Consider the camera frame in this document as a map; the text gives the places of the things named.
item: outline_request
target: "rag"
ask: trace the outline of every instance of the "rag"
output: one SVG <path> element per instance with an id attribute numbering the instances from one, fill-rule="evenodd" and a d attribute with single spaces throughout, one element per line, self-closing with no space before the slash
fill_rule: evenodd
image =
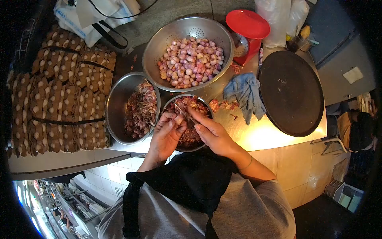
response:
<path id="1" fill-rule="evenodd" d="M 247 125 L 250 124 L 252 113 L 260 120 L 267 112 L 260 98 L 260 82 L 253 73 L 236 75 L 223 90 L 225 100 L 237 100 Z"/>

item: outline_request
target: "drain grate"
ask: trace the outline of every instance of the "drain grate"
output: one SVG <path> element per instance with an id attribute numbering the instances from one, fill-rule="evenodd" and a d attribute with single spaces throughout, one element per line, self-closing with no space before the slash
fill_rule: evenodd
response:
<path id="1" fill-rule="evenodd" d="M 119 187 L 115 187 L 115 191 L 117 193 L 117 197 L 120 198 L 122 196 L 123 190 Z"/>

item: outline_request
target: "metal bowl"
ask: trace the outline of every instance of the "metal bowl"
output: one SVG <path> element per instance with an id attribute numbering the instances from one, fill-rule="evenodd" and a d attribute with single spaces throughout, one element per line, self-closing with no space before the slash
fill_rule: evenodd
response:
<path id="1" fill-rule="evenodd" d="M 133 145 L 145 140 L 153 131 L 150 131 L 140 139 L 134 139 L 125 134 L 127 100 L 137 90 L 137 86 L 147 79 L 153 85 L 157 95 L 157 113 L 155 123 L 160 114 L 160 94 L 159 89 L 152 83 L 149 77 L 143 72 L 131 72 L 121 77 L 112 87 L 106 100 L 106 125 L 112 137 L 124 145 Z"/>
<path id="2" fill-rule="evenodd" d="M 180 97 L 184 97 L 184 96 L 191 96 L 191 97 L 194 97 L 195 95 L 193 95 L 193 94 L 180 94 L 180 95 L 178 95 L 178 96 L 172 97 L 172 98 L 165 104 L 165 106 L 163 107 L 161 114 L 165 111 L 167 105 L 168 105 L 170 102 L 172 102 L 174 99 L 177 99 L 177 98 L 180 98 Z M 209 116 L 209 118 L 214 119 L 214 114 L 212 113 L 212 109 L 211 109 L 210 105 L 209 105 L 205 100 L 203 100 L 203 99 L 200 98 L 200 97 L 198 97 L 197 99 L 198 99 L 199 101 L 203 102 L 204 105 L 208 108 L 208 110 L 209 110 L 209 112 L 208 112 L 208 116 Z M 198 144 L 195 148 L 189 148 L 189 147 L 185 148 L 185 147 L 182 147 L 182 146 L 178 145 L 178 146 L 176 147 L 176 150 L 179 151 L 179 152 L 188 153 L 188 152 L 193 152 L 193 151 L 199 150 L 199 149 L 203 148 L 204 146 L 205 146 L 205 143 L 203 143 L 203 141 L 202 141 L 202 142 L 201 142 L 200 144 Z"/>
<path id="3" fill-rule="evenodd" d="M 173 40 L 181 40 L 183 38 L 207 38 L 216 43 L 216 46 L 223 48 L 224 61 L 222 70 L 213 79 L 205 82 L 200 86 L 186 89 L 175 89 L 170 82 L 160 78 L 160 71 L 157 65 L 160 58 L 166 52 L 166 48 L 171 45 Z M 173 21 L 162 27 L 154 34 L 146 46 L 143 54 L 143 70 L 153 80 L 155 86 L 170 92 L 189 92 L 201 89 L 212 82 L 219 79 L 230 67 L 234 53 L 234 43 L 227 29 L 209 18 L 203 17 L 187 17 Z"/>

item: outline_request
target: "stacked egg trays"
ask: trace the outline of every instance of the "stacked egg trays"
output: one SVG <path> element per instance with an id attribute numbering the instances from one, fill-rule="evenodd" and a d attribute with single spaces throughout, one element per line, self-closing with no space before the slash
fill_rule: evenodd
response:
<path id="1" fill-rule="evenodd" d="M 53 26 L 32 74 L 18 74 L 7 84 L 13 153 L 25 157 L 108 147 L 105 99 L 115 59 L 106 47 L 89 48 L 77 35 Z"/>

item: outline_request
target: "black apron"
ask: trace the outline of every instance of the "black apron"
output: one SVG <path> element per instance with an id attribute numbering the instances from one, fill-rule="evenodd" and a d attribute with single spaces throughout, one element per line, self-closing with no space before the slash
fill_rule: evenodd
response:
<path id="1" fill-rule="evenodd" d="M 139 190 L 147 183 L 155 191 L 191 210 L 206 213 L 206 239 L 218 239 L 211 219 L 231 180 L 238 173 L 234 162 L 214 154 L 209 148 L 175 156 L 169 164 L 147 172 L 126 174 L 129 186 L 122 200 L 123 235 L 141 237 L 138 224 Z"/>

